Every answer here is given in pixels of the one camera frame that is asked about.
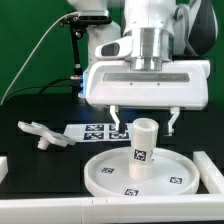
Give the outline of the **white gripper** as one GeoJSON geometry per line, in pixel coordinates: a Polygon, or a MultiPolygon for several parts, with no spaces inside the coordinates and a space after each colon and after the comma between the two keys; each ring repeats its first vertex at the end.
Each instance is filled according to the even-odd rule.
{"type": "Polygon", "coordinates": [[[165,135],[172,136],[180,108],[201,110],[208,103],[208,60],[176,60],[163,63],[161,71],[132,71],[130,64],[100,61],[90,70],[86,100],[92,106],[110,106],[110,115],[119,134],[125,123],[119,107],[170,109],[165,135]]]}

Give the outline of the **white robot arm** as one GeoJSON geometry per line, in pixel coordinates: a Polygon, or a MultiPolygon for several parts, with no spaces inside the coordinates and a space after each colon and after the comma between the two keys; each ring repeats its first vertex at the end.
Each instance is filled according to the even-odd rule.
{"type": "Polygon", "coordinates": [[[208,103],[218,34],[211,0],[67,0],[90,24],[87,102],[107,107],[119,132],[121,108],[168,109],[168,132],[182,110],[208,103]]]}

